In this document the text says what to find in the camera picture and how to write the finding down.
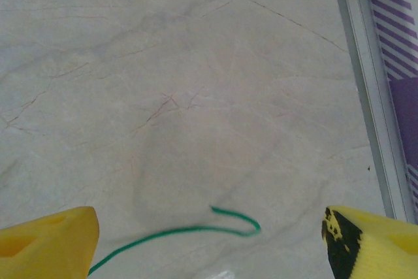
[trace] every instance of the marble floor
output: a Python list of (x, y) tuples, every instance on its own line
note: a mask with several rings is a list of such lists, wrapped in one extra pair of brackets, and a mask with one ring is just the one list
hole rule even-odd
[(0, 227), (94, 206), (90, 278), (331, 279), (327, 205), (383, 214), (336, 0), (0, 0)]

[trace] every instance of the metal strip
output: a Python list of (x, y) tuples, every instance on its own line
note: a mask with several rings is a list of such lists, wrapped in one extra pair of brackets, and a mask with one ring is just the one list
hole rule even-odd
[(407, 169), (368, 0), (338, 0), (386, 215), (415, 223)]

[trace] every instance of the yellow object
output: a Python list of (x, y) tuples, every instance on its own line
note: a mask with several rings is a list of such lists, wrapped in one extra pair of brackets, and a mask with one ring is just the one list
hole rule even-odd
[(0, 230), (0, 278), (85, 279), (98, 239), (93, 207)]
[(322, 223), (335, 279), (418, 278), (418, 226), (343, 206)]

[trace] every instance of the purple and yellow pattern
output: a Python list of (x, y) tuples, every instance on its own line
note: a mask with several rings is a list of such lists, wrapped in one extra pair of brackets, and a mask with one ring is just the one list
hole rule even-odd
[(411, 0), (370, 0), (418, 222), (418, 34)]

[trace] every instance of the white stripe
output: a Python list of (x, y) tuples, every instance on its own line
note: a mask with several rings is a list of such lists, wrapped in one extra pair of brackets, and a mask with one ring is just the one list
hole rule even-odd
[(401, 6), (401, 5), (398, 5), (397, 3), (394, 3), (393, 1), (390, 1), (390, 0), (378, 0), (378, 1), (396, 9), (397, 11), (405, 12), (408, 15), (412, 15), (412, 13), (409, 9), (407, 9), (407, 8)]
[[(411, 165), (408, 165), (408, 169), (413, 172), (416, 176), (418, 176), (418, 171), (417, 169), (415, 169), (414, 167), (412, 167)], [(408, 176), (408, 178), (410, 178), (411, 181), (414, 181), (416, 184), (418, 184), (417, 179), (415, 179), (411, 174)]]
[[(409, 60), (407, 57), (399, 54), (396, 50), (393, 50), (391, 47), (387, 46), (386, 44), (383, 44), (382, 42), (379, 42), (379, 43), (380, 43), (380, 45), (381, 45), (382, 48), (386, 49), (392, 55), (395, 55), (396, 57), (398, 57), (399, 59), (401, 59), (403, 62), (407, 63), (412, 68), (414, 68), (414, 69), (417, 69), (418, 68), (418, 65), (414, 64), (414, 62), (411, 61), (411, 60)], [(387, 57), (386, 55), (384, 55), (384, 56), (385, 56), (385, 58), (387, 58), (387, 61), (389, 61), (390, 63), (392, 63), (396, 68), (400, 69), (403, 73), (405, 73), (406, 75), (408, 75), (410, 78), (416, 78), (417, 77), (411, 71), (405, 69), (403, 66), (401, 66), (400, 64), (398, 64), (395, 60), (392, 60), (391, 58)]]
[(401, 79), (403, 79), (398, 73), (396, 73), (396, 72), (393, 72), (393, 70), (391, 70), (391, 69), (389, 69), (389, 68), (387, 68), (387, 67), (385, 67), (386, 68), (386, 71), (391, 75), (391, 76), (393, 76), (395, 79), (397, 79), (397, 80), (401, 80)]
[(406, 46), (404, 43), (402, 43), (402, 42), (398, 41), (397, 39), (391, 37), (390, 35), (386, 34), (385, 32), (380, 31), (379, 29), (377, 31), (378, 31), (378, 34), (379, 35), (381, 35), (382, 37), (384, 37), (385, 39), (387, 39), (389, 42), (393, 42), (393, 44), (399, 46), (399, 48), (405, 50), (406, 52), (410, 53), (414, 57), (417, 57), (418, 56), (418, 53), (415, 50), (413, 50), (412, 48)]
[(373, 10), (378, 11), (382, 15), (387, 16), (388, 18), (398, 22), (399, 24), (404, 25), (405, 27), (408, 27), (410, 29), (414, 29), (415, 26), (413, 24), (409, 23), (408, 21), (406, 21), (402, 18), (399, 18), (398, 16), (395, 16), (394, 14), (390, 13), (389, 11), (386, 11), (385, 9), (380, 8), (380, 7), (378, 7), (378, 6), (376, 6), (372, 3), (370, 3), (370, 4), (371, 4)]
[(418, 40), (414, 37), (412, 37), (411, 35), (404, 33), (403, 31), (399, 30), (398, 28), (396, 28), (395, 26), (392, 26), (391, 24), (376, 18), (375, 16), (373, 16), (373, 19), (375, 20), (376, 23), (381, 24), (382, 26), (386, 27), (387, 29), (389, 29), (390, 31), (392, 31), (393, 33), (398, 34), (399, 36), (402, 36), (403, 38), (407, 39), (408, 41), (414, 43), (415, 45), (418, 46)]

